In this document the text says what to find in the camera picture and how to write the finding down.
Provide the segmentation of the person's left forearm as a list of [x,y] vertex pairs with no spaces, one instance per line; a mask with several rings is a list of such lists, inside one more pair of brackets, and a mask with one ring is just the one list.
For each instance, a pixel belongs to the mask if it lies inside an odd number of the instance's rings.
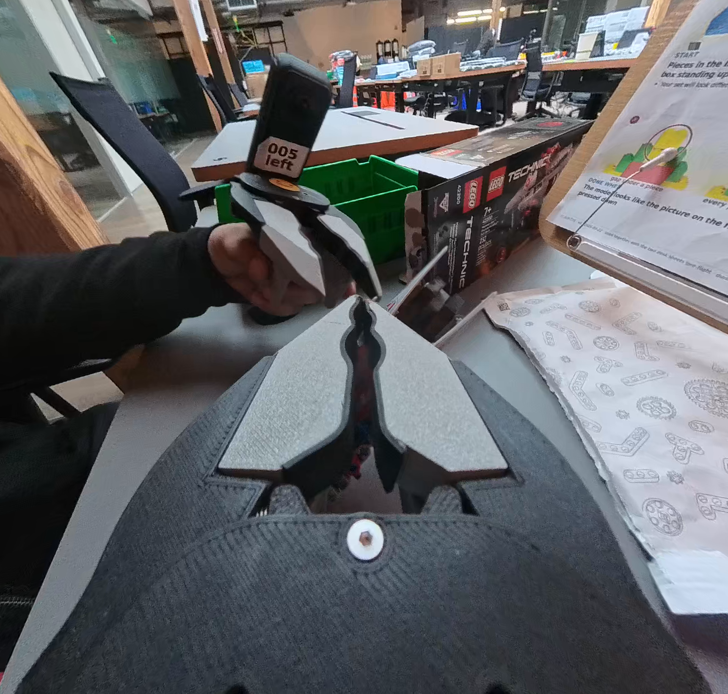
[[2,257],[2,384],[121,356],[210,307],[241,302],[213,266],[212,230]]

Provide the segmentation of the printed instruction sheet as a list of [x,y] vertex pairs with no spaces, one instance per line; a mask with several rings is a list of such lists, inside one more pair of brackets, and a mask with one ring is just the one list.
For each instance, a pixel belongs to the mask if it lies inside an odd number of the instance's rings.
[[650,37],[551,190],[559,231],[726,296],[727,0],[685,0]]

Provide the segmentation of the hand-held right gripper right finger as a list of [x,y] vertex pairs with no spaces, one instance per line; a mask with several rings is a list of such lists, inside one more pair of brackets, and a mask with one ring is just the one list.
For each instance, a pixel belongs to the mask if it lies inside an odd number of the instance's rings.
[[505,457],[449,357],[377,304],[365,300],[364,309],[384,489],[430,493],[504,476]]

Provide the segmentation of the red grey lego vehicle model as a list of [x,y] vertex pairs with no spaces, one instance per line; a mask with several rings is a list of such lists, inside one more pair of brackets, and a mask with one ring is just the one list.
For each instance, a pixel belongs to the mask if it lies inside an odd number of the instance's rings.
[[[410,329],[414,330],[417,335],[424,338],[430,344],[432,344],[432,341],[435,340],[437,335],[443,330],[454,328],[462,304],[461,298],[457,298],[456,296],[450,295],[446,292],[444,289],[444,283],[441,280],[426,280],[426,271],[428,271],[434,263],[434,261],[431,261],[428,265],[426,265],[425,268],[402,290],[402,292],[392,300],[387,308],[382,307],[387,311],[387,313],[401,321]],[[374,450],[374,442],[376,441],[375,422],[377,410],[376,401],[373,395],[372,366],[370,363],[377,358],[374,355],[375,352],[373,350],[373,344],[369,338],[370,321],[366,317],[367,313],[364,309],[364,301],[365,299],[360,300],[359,307],[355,312],[358,338],[355,345],[356,354],[352,358],[354,365],[354,380],[352,385],[351,404],[352,409],[355,412],[355,458],[361,457],[361,454],[364,452],[372,453],[374,458],[374,467],[377,472]],[[465,385],[465,388],[468,390],[475,402],[473,394],[468,387],[466,375],[467,368],[460,368],[455,365],[454,367],[460,376],[461,381]],[[430,494],[436,488],[439,488],[435,487],[430,493],[407,493],[402,492],[395,487],[391,492],[387,492],[386,489],[384,489],[379,476],[378,480],[381,483],[381,487],[385,495],[398,492],[400,496],[401,509],[406,514],[419,513],[423,507],[425,507]],[[458,484],[444,485],[440,487],[454,489]]]

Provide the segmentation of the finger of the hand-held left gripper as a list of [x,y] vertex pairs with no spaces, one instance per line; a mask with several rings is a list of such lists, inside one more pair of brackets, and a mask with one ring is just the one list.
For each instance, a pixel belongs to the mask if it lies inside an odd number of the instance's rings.
[[338,209],[329,209],[315,219],[318,245],[347,271],[350,281],[373,301],[381,298],[381,284],[359,226]]
[[258,202],[259,246],[272,266],[271,299],[280,301],[290,284],[325,297],[325,279],[320,254],[304,234],[295,215],[272,202]]

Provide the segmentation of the long wooden workbench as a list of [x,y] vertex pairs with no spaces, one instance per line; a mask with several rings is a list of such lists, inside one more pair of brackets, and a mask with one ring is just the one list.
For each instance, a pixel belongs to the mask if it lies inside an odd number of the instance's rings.
[[[583,93],[589,98],[582,108],[581,116],[585,119],[595,119],[601,106],[623,80],[624,75],[637,62],[636,58],[596,58],[576,62],[573,60],[556,60],[546,62],[541,69],[541,82],[549,83],[551,90],[556,93]],[[514,80],[525,75],[526,63],[514,62],[483,70],[460,72],[454,77],[422,77],[394,78],[391,80],[362,80],[355,84],[358,96],[365,92],[373,93],[377,106],[382,108],[382,94],[392,92],[395,95],[395,110],[398,113],[405,111],[405,95],[416,93],[424,95],[423,115],[435,116],[434,97],[442,94],[458,94],[464,92],[466,96],[466,115],[470,120],[475,119],[478,99],[483,91],[490,91],[493,98],[501,97],[506,112],[509,112],[510,86]]]

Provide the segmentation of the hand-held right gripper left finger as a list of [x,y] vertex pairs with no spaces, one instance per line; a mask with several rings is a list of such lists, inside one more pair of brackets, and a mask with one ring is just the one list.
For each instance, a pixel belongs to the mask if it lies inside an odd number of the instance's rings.
[[218,462],[226,476],[297,487],[313,498],[351,463],[360,297],[350,297],[268,362]]

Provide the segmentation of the wooden support post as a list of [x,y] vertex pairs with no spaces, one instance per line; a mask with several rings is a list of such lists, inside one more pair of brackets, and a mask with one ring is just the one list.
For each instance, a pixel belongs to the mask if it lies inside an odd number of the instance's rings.
[[[181,32],[187,44],[196,73],[203,76],[212,76],[213,68],[207,55],[207,48],[200,37],[195,15],[190,6],[189,0],[171,0]],[[217,56],[221,70],[225,76],[225,83],[234,81],[234,73],[229,60],[228,52],[224,46],[223,34],[212,0],[198,0],[202,6],[203,22],[207,26],[207,32],[211,36],[213,53]]]

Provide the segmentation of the dark mesh office chair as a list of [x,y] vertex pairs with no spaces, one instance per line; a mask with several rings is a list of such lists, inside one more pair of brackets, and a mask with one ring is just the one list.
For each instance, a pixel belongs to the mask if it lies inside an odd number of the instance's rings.
[[86,81],[50,72],[71,105],[142,180],[159,205],[170,231],[184,232],[196,224],[191,188],[184,171],[152,135],[106,79]]

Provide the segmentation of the printed paper bag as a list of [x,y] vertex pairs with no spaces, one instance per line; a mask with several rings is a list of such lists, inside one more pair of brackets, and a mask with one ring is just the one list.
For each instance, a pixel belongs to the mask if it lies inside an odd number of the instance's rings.
[[727,338],[618,280],[494,293],[654,556],[727,553]]

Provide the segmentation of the green plastic bin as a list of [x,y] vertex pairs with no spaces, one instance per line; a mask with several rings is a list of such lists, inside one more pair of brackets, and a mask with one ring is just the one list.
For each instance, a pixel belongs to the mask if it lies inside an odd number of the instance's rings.
[[377,156],[305,169],[300,186],[314,189],[359,227],[375,265],[405,255],[405,197],[418,189],[418,173]]

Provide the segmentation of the white torn paper bag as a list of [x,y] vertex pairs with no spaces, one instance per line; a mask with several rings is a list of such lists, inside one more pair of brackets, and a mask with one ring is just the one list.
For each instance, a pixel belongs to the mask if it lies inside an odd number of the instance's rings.
[[727,557],[718,551],[667,551],[648,563],[668,610],[675,616],[727,614]]

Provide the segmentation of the black lego set box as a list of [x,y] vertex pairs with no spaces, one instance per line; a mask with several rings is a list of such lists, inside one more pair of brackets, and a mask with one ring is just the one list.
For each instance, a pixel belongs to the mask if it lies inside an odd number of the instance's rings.
[[418,173],[405,198],[403,280],[445,247],[430,275],[454,295],[537,238],[544,199],[592,124],[533,117],[397,159]]

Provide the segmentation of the person's left hand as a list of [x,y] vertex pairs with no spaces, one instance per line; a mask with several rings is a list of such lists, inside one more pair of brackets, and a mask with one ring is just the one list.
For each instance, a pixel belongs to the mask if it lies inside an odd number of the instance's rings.
[[272,294],[272,265],[244,223],[215,226],[207,239],[215,270],[251,305],[275,316],[293,316],[308,305],[321,304],[314,291],[291,283],[281,299]]

